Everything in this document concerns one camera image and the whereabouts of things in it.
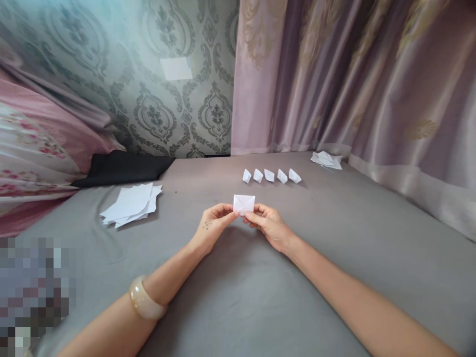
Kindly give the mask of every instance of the woman's right hand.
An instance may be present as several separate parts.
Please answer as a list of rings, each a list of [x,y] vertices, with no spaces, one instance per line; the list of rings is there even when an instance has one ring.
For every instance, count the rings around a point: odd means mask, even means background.
[[[298,238],[274,208],[256,204],[254,212],[245,212],[244,215],[243,222],[262,231],[270,244],[281,253],[286,253],[290,244]]]

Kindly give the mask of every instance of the cream bangle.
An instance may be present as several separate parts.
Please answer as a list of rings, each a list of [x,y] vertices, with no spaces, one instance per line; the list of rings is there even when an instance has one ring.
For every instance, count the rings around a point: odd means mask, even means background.
[[[162,306],[153,301],[142,285],[145,275],[134,279],[129,287],[129,297],[134,310],[139,316],[147,320],[158,320],[164,316],[167,311],[166,306]]]

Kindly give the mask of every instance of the finger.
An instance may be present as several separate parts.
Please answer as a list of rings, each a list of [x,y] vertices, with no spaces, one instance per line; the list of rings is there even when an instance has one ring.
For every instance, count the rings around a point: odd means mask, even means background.
[[[232,213],[233,211],[231,210],[225,210],[223,212],[220,212],[220,214],[217,216],[218,218],[222,218],[222,217],[225,217],[226,215]]]
[[[215,214],[217,217],[223,214],[223,212],[231,212],[233,211],[233,206],[228,203],[219,203],[213,207],[209,208],[210,212]]]
[[[231,222],[233,222],[236,218],[239,216],[239,211],[236,212],[231,212],[227,214],[226,216],[222,217],[219,219],[219,221],[225,225],[229,225]]]
[[[244,215],[246,218],[248,218],[250,222],[256,223],[260,226],[262,226],[266,222],[266,218],[258,216],[256,213],[253,212],[245,212]]]
[[[271,207],[268,207],[262,203],[257,203],[254,205],[254,212],[255,213],[258,213],[258,212],[261,212],[261,213],[264,213],[266,210],[270,210]]]

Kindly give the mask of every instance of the black cloth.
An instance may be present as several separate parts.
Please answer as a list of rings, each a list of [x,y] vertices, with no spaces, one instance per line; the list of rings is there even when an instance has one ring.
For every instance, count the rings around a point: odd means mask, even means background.
[[[86,188],[155,181],[174,160],[140,156],[121,150],[114,150],[110,154],[94,154],[88,177],[74,181],[71,186]]]

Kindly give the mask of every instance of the bed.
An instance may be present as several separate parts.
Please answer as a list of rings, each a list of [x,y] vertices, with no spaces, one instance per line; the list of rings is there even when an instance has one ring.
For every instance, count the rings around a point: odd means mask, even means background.
[[[49,237],[78,279],[70,315],[37,344],[52,356],[133,278],[152,272],[194,234],[204,209],[255,195],[343,269],[463,356],[476,354],[476,245],[353,168],[333,173],[310,152],[177,159],[158,210],[122,228],[99,212],[119,187],[85,189],[17,239]],[[294,169],[302,182],[241,181],[244,169]],[[260,232],[237,220],[179,291],[140,356],[368,356],[305,276]]]

